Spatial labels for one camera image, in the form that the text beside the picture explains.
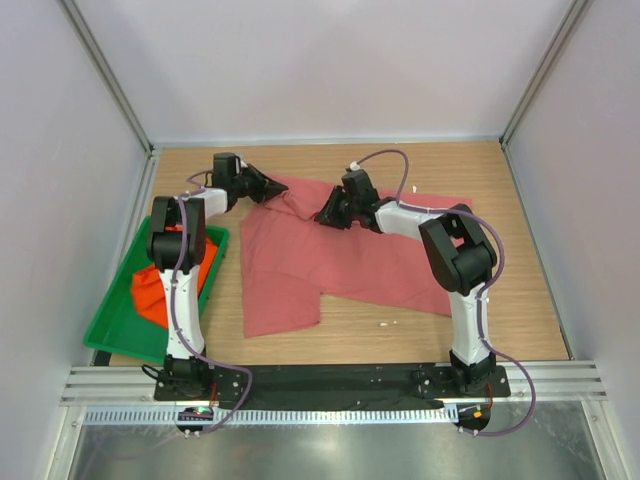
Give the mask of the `pink t shirt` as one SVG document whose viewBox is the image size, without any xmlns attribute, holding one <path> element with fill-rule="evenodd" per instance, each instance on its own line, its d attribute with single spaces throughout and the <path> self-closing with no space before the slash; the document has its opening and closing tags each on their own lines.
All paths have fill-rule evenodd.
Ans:
<svg viewBox="0 0 640 480">
<path fill-rule="evenodd" d="M 286 191 L 241 221 L 244 334 L 258 337 L 312 327 L 328 294 L 448 316 L 422 243 L 354 224 L 338 230 L 315 222 L 333 187 L 278 176 Z"/>
</svg>

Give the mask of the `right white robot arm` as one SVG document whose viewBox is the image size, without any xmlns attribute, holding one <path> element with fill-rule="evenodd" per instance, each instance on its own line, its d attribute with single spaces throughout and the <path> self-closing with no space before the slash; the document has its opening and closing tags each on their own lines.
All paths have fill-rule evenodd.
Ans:
<svg viewBox="0 0 640 480">
<path fill-rule="evenodd" d="M 437 284 L 449 294 L 452 387 L 464 396 L 485 389 L 496 368 L 488 338 L 488 287 L 498 255 L 468 206 L 420 207 L 381 198 L 376 190 L 362 193 L 336 186 L 314 221 L 341 230 L 357 222 L 379 234 L 421 242 Z"/>
</svg>

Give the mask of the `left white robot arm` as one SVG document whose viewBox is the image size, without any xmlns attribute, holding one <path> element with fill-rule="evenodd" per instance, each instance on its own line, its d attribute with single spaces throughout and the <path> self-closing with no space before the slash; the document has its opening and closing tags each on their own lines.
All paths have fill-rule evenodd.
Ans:
<svg viewBox="0 0 640 480">
<path fill-rule="evenodd" d="M 206 220 L 229 212 L 242 198 L 264 204 L 288 187 L 233 153 L 216 154 L 213 167 L 189 177 L 195 188 L 157 196 L 147 255 L 158 270 L 168 318 L 162 368 L 143 371 L 156 381 L 156 400 L 202 400 L 213 392 L 215 362 L 206 357 L 200 326 L 198 277 L 206 253 Z"/>
</svg>

